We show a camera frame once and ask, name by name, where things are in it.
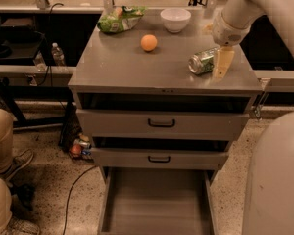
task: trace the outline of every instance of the drawer handle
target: drawer handle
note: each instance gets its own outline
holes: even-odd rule
[[[171,157],[170,156],[167,156],[167,157],[151,157],[151,156],[148,156],[148,161],[150,163],[169,163],[171,160]]]
[[[151,127],[172,128],[175,126],[175,119],[172,119],[168,122],[159,122],[148,118],[148,125]]]

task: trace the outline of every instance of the sneaker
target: sneaker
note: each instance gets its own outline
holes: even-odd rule
[[[0,235],[38,235],[40,234],[39,226],[26,221],[11,217],[7,228]]]
[[[20,169],[29,165],[32,158],[33,152],[31,150],[26,150],[22,154],[13,157],[10,168],[6,172],[1,173],[0,178],[9,182]]]

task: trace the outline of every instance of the speckled floor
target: speckled floor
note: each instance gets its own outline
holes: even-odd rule
[[[251,118],[230,149],[224,168],[211,186],[214,212],[220,235],[240,235],[248,164],[253,147],[263,130],[275,119],[294,108],[264,108],[263,119]],[[30,116],[58,115],[62,109],[30,107]],[[88,162],[73,161],[58,146],[60,126],[14,132],[14,152],[31,149],[35,157],[29,167],[14,178],[17,184],[35,186],[33,211],[14,197],[13,212],[31,220],[42,235],[95,235],[105,184],[98,168]],[[85,173],[76,184],[76,180]]]

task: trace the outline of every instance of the white bowl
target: white bowl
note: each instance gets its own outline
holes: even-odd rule
[[[191,14],[181,8],[167,8],[160,13],[162,23],[168,32],[179,33],[189,23]]]

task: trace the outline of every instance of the green can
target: green can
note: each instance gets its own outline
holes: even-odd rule
[[[195,53],[188,60],[188,67],[194,74],[204,74],[213,71],[214,55],[218,47]]]

